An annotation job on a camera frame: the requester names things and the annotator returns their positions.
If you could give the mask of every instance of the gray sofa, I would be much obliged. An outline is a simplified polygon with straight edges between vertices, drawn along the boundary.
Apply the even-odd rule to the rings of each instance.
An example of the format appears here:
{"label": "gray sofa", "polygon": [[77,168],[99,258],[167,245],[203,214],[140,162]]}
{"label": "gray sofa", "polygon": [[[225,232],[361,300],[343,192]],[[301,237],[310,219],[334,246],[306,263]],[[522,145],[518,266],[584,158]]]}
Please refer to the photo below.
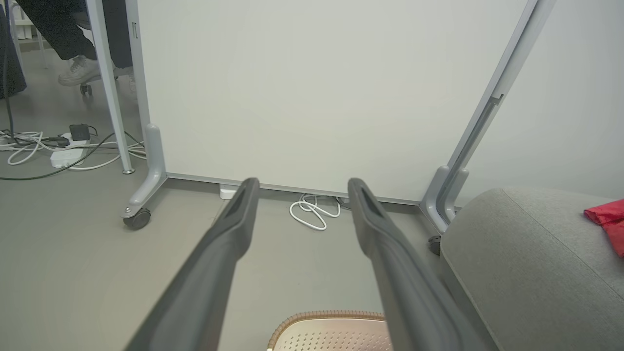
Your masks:
{"label": "gray sofa", "polygon": [[624,350],[624,259],[583,216],[610,201],[493,189],[459,211],[444,280],[493,350]]}

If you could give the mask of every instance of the black curtain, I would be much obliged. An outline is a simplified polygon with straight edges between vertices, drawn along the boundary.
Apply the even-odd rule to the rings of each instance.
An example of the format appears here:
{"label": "black curtain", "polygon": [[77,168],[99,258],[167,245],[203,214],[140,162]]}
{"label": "black curtain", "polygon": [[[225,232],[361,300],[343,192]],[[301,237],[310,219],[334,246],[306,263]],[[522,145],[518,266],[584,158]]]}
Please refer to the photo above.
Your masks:
{"label": "black curtain", "polygon": [[[9,96],[13,96],[26,89],[26,80],[17,60],[13,39],[8,37],[6,24],[4,11],[0,11],[0,74],[4,72],[4,54],[8,50],[6,85],[9,89]],[[2,75],[0,75],[0,99],[4,99]]]}

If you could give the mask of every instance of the coiled white cable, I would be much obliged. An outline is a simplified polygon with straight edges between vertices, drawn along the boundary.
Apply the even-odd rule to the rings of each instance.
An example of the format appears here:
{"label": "coiled white cable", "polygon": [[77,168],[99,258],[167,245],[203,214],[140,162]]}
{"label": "coiled white cable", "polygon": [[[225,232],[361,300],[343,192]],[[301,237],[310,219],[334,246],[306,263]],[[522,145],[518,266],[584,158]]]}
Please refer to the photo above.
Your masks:
{"label": "coiled white cable", "polygon": [[[318,196],[319,195],[313,195],[313,194],[302,194],[301,197],[299,198],[299,201],[294,202],[292,205],[290,205],[290,216],[292,216],[292,218],[294,218],[297,222],[305,225],[308,228],[312,228],[314,230],[325,230],[327,229],[327,223],[325,222],[325,220],[321,217],[321,215],[317,212],[321,212],[324,215],[327,215],[331,218],[338,218],[338,216],[340,215],[340,204],[338,203],[338,201],[336,200],[336,204],[338,205],[338,213],[337,214],[331,214],[327,211],[325,211],[324,209],[320,208],[318,206]],[[307,198],[310,197],[314,197],[314,204],[311,202],[306,201]],[[299,208],[305,212],[312,212],[316,218],[318,218],[321,223],[323,223],[322,227],[317,227],[315,225],[312,225],[308,222],[306,222],[303,219],[300,219],[299,217],[295,216],[295,214],[293,213],[293,207],[299,205]]]}
{"label": "coiled white cable", "polygon": [[[10,135],[0,131],[0,140],[2,140],[2,138],[6,138],[6,139],[10,139]],[[98,146],[98,144],[85,144],[85,145],[76,145],[76,146],[68,146],[68,147],[49,147],[47,145],[45,145],[42,140],[43,140],[43,132],[24,132],[24,133],[19,133],[19,135],[15,135],[15,138],[20,139],[22,141],[28,141],[28,142],[35,142],[37,143],[36,146],[34,145],[28,145],[28,146],[23,146],[23,147],[19,147],[17,143],[10,143],[10,144],[0,144],[0,147],[2,147],[2,151],[15,151],[13,152],[10,156],[9,159],[7,160],[7,163],[11,166],[16,166],[19,164],[22,164],[26,161],[28,161],[32,156],[34,156],[34,154],[42,149],[47,149],[50,151],[64,151],[64,150],[71,150],[71,149],[75,149],[77,147],[80,148],[85,148],[89,147],[89,146]],[[111,144],[115,144],[117,145],[116,141],[109,141],[109,142],[105,142],[102,145],[111,145]],[[139,159],[143,159],[146,160],[146,156],[145,156],[145,151],[140,150],[143,149],[143,145],[141,144],[132,144],[128,146],[128,152],[130,153],[130,155],[137,157]],[[27,152],[30,151],[30,154],[28,154],[28,156],[26,156],[25,158],[13,162],[13,159],[19,155],[22,152]],[[116,160],[118,160],[120,158],[119,155],[116,155],[113,159],[103,163],[103,164],[99,164],[97,166],[92,166],[92,167],[71,167],[70,170],[72,171],[91,171],[92,169],[98,169],[100,167],[104,167],[106,165],[109,165],[113,162],[115,162]]]}

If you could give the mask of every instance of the caster wheel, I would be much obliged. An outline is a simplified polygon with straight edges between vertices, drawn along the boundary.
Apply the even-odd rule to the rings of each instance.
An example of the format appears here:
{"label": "caster wheel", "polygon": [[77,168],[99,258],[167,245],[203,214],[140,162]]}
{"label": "caster wheel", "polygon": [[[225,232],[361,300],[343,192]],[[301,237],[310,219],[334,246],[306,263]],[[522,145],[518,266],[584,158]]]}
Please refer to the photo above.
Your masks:
{"label": "caster wheel", "polygon": [[442,237],[439,235],[433,236],[429,238],[429,242],[427,243],[427,247],[429,248],[429,251],[433,252],[434,254],[440,256],[440,239]]}
{"label": "caster wheel", "polygon": [[140,209],[137,214],[130,218],[124,218],[124,224],[130,229],[141,229],[145,227],[149,222],[152,213],[148,209]]}

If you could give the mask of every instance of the person's leg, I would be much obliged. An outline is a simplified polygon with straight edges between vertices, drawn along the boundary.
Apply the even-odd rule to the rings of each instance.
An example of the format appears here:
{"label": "person's leg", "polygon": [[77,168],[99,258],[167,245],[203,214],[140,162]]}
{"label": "person's leg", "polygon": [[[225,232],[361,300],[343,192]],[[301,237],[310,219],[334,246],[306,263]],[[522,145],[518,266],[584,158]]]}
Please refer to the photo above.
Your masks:
{"label": "person's leg", "polygon": [[59,74],[59,84],[76,86],[100,75],[95,48],[72,16],[80,0],[16,1],[61,59],[74,57],[69,70]]}
{"label": "person's leg", "polygon": [[106,32],[109,37],[110,58],[116,67],[132,66],[130,52],[130,33],[128,32],[128,15],[125,0],[102,1]]}
{"label": "person's leg", "polygon": [[78,55],[94,60],[95,48],[76,26],[69,3],[61,0],[16,0],[63,60]]}

